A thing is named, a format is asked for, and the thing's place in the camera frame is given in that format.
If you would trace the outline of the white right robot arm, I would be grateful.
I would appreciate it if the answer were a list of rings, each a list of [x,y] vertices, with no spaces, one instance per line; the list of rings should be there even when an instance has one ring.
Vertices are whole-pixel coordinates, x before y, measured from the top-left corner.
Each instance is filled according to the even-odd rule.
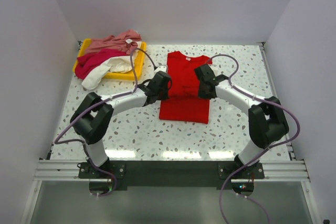
[[[248,116],[250,140],[234,159],[235,175],[246,178],[253,171],[252,165],[259,161],[253,158],[289,132],[280,101],[275,96],[264,98],[254,95],[234,85],[231,79],[223,74],[216,76],[208,64],[194,71],[200,82],[199,98],[225,100]]]

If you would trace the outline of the red t shirt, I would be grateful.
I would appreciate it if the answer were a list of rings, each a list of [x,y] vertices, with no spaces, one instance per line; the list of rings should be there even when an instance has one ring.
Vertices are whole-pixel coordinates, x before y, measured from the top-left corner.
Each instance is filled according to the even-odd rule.
[[[198,97],[199,80],[194,70],[208,61],[208,56],[188,57],[179,51],[167,54],[168,74],[172,79],[169,99],[161,102],[159,119],[207,124],[209,100]]]

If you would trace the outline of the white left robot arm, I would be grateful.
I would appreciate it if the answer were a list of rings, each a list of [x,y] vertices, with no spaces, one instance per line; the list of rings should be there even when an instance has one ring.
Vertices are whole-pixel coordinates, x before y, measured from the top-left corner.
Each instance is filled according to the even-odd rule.
[[[92,162],[90,171],[93,175],[103,178],[110,170],[109,158],[102,139],[111,118],[130,109],[168,99],[168,90],[171,86],[170,75],[158,71],[152,79],[138,85],[135,91],[115,94],[110,98],[99,96],[94,92],[86,95],[73,114],[70,124],[85,141],[84,146]]]

